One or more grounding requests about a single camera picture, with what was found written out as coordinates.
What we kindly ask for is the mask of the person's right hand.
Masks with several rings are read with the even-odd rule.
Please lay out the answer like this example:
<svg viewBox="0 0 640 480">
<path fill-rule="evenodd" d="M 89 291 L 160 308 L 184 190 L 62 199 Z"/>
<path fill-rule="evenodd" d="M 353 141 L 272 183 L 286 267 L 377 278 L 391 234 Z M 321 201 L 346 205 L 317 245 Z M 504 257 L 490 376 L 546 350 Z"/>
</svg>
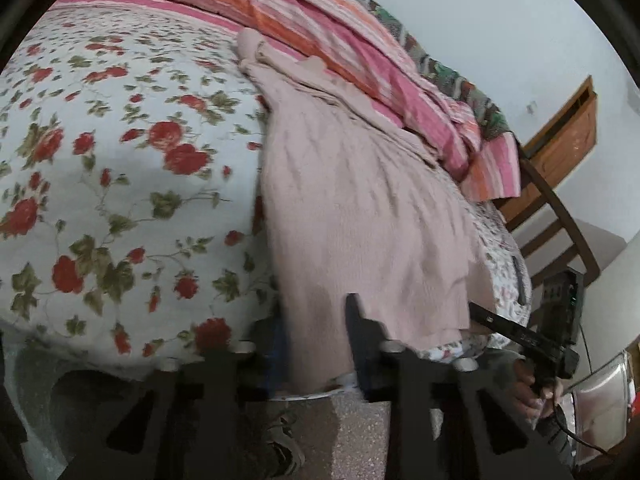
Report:
<svg viewBox="0 0 640 480">
<path fill-rule="evenodd" d="M 510 393 L 515 408 L 529 422 L 551 416 L 564 390 L 559 378 L 549 382 L 536 393 L 533 389 L 535 377 L 532 364 L 518 359 L 513 363 L 513 371 L 515 380 L 510 387 Z"/>
</svg>

